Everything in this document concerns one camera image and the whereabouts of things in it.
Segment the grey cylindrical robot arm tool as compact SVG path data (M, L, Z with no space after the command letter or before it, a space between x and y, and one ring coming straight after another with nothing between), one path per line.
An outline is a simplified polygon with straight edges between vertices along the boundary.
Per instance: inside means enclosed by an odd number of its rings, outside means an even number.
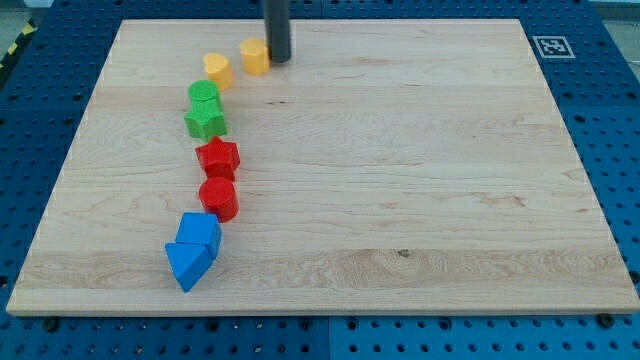
M270 60L284 64L292 57L290 1L264 0L263 16Z

